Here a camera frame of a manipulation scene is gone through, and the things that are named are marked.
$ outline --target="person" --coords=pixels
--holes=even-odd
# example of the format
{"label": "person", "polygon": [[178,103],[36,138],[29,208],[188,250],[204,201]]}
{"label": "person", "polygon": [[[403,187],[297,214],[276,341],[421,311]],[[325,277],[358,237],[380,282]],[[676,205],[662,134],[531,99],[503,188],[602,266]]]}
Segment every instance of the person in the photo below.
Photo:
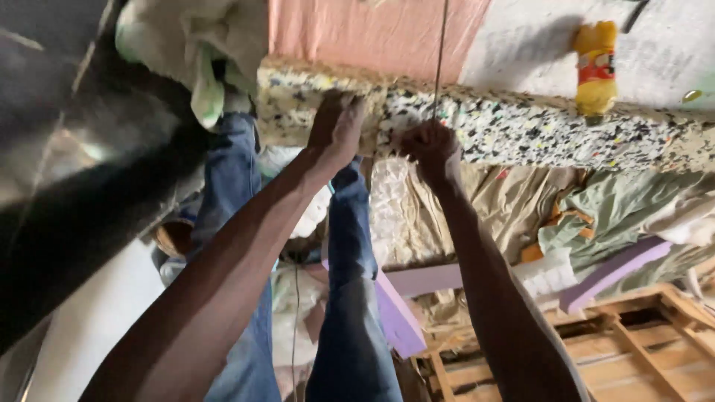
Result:
{"label": "person", "polygon": [[[364,100],[329,91],[306,148],[265,188],[254,119],[225,113],[210,152],[192,239],[178,278],[118,342],[81,401],[278,402],[269,276],[315,193],[329,181],[329,299],[308,402],[398,402],[400,386],[375,297],[368,191],[358,151]],[[439,199],[455,245],[479,343],[504,401],[587,401],[561,340],[512,279],[462,190],[452,130],[427,121],[401,154]]]}

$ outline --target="hand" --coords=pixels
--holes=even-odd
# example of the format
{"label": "hand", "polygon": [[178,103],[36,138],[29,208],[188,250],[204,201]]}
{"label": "hand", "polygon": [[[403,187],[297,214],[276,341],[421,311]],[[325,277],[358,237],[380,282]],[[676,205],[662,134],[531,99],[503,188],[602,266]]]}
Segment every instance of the hand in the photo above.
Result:
{"label": "hand", "polygon": [[308,147],[328,152],[343,167],[358,153],[364,119],[364,97],[331,89],[317,108]]}
{"label": "hand", "polygon": [[417,173],[436,194],[461,188],[459,161],[462,149],[452,129],[428,120],[404,132],[399,139],[400,155],[417,161]]}

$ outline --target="jeans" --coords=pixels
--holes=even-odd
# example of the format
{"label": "jeans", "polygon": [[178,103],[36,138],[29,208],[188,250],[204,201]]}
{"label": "jeans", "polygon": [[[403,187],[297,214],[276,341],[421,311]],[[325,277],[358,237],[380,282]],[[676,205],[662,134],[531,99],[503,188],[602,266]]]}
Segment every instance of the jeans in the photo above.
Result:
{"label": "jeans", "polygon": [[[260,189],[253,118],[227,114],[218,129],[226,146],[212,150],[206,163],[204,200],[192,232],[198,250]],[[354,160],[332,180],[330,290],[307,402],[402,401],[375,297],[378,266],[370,243],[369,194],[359,164]],[[270,280],[226,361],[205,401],[280,401],[272,364]]]}

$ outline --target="forearm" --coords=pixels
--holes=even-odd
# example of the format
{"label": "forearm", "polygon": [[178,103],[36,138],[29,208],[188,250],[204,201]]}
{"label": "forearm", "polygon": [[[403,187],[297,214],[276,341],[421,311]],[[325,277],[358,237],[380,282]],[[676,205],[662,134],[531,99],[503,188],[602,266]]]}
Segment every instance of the forearm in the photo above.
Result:
{"label": "forearm", "polygon": [[472,325],[504,401],[588,401],[561,340],[509,272],[459,186],[437,193]]}
{"label": "forearm", "polygon": [[246,328],[285,241],[339,167],[327,152],[301,152],[130,328],[83,400],[203,399]]}

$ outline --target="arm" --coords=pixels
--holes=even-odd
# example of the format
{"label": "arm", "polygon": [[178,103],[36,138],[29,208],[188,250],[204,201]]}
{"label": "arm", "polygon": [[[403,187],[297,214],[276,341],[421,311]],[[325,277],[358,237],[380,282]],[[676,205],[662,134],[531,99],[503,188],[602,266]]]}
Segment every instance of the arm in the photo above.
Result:
{"label": "arm", "polygon": [[236,213],[112,349],[83,401],[198,401],[315,193],[355,154],[361,98],[326,94],[308,146]]}
{"label": "arm", "polygon": [[403,153],[442,206],[459,259],[469,315],[504,401],[589,401],[586,387],[523,286],[514,280],[461,187],[454,133],[427,122],[405,133]]}

